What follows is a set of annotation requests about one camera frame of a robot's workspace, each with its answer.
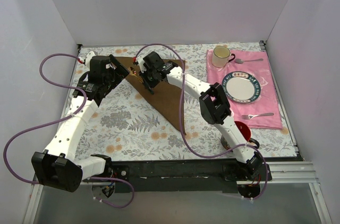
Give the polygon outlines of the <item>brown cloth napkin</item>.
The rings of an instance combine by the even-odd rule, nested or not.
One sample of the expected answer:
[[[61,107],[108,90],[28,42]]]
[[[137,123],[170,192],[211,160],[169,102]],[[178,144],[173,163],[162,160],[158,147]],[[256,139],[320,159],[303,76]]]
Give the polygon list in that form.
[[[154,88],[155,94],[151,94],[136,77],[128,75],[125,79],[137,90],[141,98],[158,111],[177,131],[180,131],[179,117],[181,117],[182,129],[185,133],[184,112],[179,112],[179,106],[184,106],[180,104],[180,88],[161,82]]]

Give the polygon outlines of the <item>gold spoon teal handle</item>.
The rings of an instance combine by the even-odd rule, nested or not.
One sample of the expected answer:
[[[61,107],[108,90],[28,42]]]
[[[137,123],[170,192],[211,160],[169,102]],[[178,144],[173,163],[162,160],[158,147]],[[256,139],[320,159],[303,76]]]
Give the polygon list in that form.
[[[137,76],[137,71],[133,67],[129,67],[130,75],[136,77],[140,83],[143,83],[142,79]]]

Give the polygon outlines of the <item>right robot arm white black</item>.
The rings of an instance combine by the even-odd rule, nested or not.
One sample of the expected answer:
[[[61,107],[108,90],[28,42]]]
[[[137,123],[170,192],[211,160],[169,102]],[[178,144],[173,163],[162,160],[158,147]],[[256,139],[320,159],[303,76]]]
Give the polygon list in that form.
[[[242,122],[232,117],[231,105],[219,83],[209,84],[190,74],[184,73],[184,62],[165,62],[154,51],[144,56],[137,56],[133,63],[139,66],[139,75],[144,87],[153,93],[160,82],[180,88],[183,101],[184,93],[188,93],[199,101],[202,118],[215,126],[222,134],[222,140],[229,146],[240,167],[241,176],[246,180],[255,179],[260,173],[263,160],[257,152],[259,144],[251,138],[251,131]]]

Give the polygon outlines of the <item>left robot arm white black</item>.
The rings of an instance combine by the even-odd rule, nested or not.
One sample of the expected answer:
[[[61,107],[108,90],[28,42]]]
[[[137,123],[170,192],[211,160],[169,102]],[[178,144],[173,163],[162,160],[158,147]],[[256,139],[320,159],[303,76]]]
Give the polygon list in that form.
[[[32,166],[39,184],[74,192],[80,183],[96,176],[106,182],[112,178],[111,158],[92,154],[76,161],[78,143],[102,100],[129,74],[113,56],[98,56],[91,51],[84,60],[89,69],[73,88],[73,97],[65,119],[43,152],[35,152]]]

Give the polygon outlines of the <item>cream enamel mug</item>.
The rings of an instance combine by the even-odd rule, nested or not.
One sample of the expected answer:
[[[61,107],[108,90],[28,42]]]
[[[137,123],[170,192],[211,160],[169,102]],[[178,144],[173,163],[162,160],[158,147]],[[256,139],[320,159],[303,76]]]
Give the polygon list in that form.
[[[235,60],[235,54],[232,54],[227,47],[217,46],[214,48],[211,58],[213,66],[222,68],[233,60]]]

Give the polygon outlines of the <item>black base bar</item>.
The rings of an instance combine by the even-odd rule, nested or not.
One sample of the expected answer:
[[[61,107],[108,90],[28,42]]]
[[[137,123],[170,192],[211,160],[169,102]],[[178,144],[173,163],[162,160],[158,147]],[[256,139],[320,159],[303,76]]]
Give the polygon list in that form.
[[[111,162],[114,178],[129,182],[135,192],[237,193],[237,182],[271,181],[268,165],[248,173],[234,159]]]

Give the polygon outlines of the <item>silver spoon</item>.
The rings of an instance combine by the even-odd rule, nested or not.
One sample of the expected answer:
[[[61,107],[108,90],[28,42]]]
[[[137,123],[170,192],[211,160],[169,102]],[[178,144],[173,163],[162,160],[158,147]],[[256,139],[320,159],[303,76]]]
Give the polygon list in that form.
[[[262,62],[264,61],[263,58],[260,58],[260,59],[251,59],[251,60],[242,60],[240,58],[236,58],[235,60],[233,60],[234,63],[236,64],[244,64],[246,62]]]

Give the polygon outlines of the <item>white plate dark rim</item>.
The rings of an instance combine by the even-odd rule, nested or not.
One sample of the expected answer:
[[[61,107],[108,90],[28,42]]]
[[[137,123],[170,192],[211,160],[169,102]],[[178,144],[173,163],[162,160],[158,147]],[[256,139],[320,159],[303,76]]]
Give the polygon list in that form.
[[[238,104],[255,102],[261,94],[259,81],[242,71],[228,73],[222,80],[222,87],[227,98]]]

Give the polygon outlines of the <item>silver fork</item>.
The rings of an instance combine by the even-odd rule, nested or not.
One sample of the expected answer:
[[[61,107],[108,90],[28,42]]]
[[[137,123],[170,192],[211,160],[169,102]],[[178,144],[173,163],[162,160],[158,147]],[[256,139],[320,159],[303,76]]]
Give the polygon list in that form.
[[[241,117],[246,120],[251,120],[256,117],[266,117],[266,116],[274,116],[274,113],[263,113],[263,114],[257,114],[257,115],[248,114],[248,115],[242,115]]]

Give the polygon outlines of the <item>red interior dark mug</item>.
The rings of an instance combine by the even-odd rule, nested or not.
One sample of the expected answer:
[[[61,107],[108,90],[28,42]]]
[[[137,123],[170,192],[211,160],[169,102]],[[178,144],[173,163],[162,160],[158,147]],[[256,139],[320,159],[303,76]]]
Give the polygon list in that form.
[[[235,124],[237,126],[237,128],[240,130],[241,134],[244,136],[244,138],[246,139],[246,141],[252,145],[253,147],[255,147],[256,149],[259,149],[260,144],[257,140],[253,139],[251,137],[251,130],[250,128],[243,122],[240,121],[235,121]],[[222,146],[228,150],[230,148],[229,144],[227,143],[227,141],[221,137],[220,139]]]

